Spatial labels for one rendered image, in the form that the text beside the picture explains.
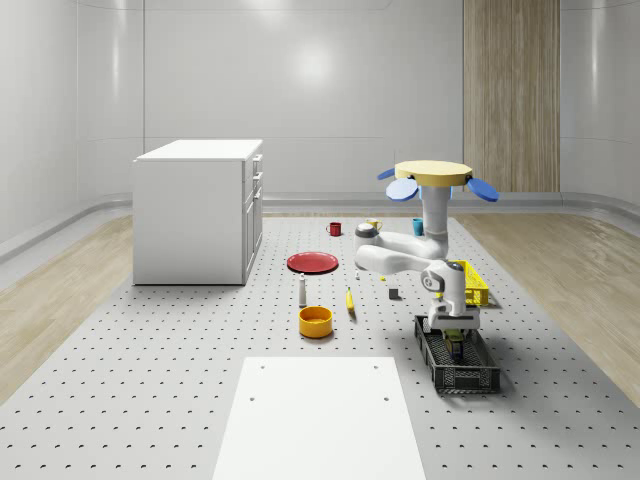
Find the yellow bowl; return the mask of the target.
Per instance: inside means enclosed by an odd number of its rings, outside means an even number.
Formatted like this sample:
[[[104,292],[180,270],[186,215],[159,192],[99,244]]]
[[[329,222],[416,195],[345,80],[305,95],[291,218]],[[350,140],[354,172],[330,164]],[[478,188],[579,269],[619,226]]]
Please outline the yellow bowl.
[[[332,312],[322,306],[307,306],[299,311],[299,332],[308,338],[323,338],[333,331]]]

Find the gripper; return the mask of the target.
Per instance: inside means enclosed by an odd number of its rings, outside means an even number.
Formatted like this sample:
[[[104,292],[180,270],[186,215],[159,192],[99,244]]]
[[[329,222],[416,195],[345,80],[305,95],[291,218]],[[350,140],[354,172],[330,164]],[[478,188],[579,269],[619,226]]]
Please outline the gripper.
[[[466,306],[459,315],[452,313],[452,306],[444,299],[433,299],[426,320],[426,332],[433,330],[459,330],[465,339],[471,330],[480,328],[480,308]]]

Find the white cabinet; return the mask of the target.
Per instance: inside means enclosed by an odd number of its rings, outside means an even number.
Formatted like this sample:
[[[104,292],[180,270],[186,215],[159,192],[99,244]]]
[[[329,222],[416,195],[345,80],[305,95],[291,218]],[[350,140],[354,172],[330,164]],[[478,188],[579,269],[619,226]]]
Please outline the white cabinet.
[[[246,283],[262,236],[262,145],[176,140],[134,160],[134,283]]]

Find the white board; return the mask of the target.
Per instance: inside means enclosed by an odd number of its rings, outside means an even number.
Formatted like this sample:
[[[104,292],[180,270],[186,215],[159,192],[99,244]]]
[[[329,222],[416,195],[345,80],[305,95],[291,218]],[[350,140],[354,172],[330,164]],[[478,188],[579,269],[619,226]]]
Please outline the white board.
[[[249,357],[213,480],[425,480],[391,357]]]

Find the red plate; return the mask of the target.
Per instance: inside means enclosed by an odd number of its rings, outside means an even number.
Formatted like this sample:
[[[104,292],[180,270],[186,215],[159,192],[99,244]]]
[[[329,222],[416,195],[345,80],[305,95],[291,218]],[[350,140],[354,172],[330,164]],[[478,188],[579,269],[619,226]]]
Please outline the red plate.
[[[287,267],[295,272],[305,274],[323,274],[335,270],[338,259],[324,252],[296,253],[287,259]]]

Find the flat-sided can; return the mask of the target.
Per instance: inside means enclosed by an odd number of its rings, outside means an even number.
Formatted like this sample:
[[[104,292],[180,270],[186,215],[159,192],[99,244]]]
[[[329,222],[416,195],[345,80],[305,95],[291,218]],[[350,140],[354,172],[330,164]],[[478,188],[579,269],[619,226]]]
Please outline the flat-sided can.
[[[460,362],[464,358],[465,337],[459,329],[446,329],[443,331],[443,339],[449,355],[454,362]]]

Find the yellow basket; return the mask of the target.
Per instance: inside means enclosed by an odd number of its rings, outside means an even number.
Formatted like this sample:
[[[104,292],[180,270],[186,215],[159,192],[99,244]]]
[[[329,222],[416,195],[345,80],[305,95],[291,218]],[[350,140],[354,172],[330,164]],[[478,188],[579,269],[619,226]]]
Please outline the yellow basket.
[[[489,303],[489,287],[467,260],[454,260],[465,274],[465,303],[467,306],[484,306]]]

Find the dark grey basket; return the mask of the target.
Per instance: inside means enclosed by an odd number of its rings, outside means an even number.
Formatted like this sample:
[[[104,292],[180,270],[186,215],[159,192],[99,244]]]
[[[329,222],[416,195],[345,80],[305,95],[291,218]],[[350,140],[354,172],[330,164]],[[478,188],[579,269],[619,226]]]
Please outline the dark grey basket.
[[[454,361],[440,330],[424,332],[426,316],[415,315],[414,336],[427,364],[434,388],[445,393],[494,393],[500,390],[500,367],[479,333],[463,342],[463,358]]]

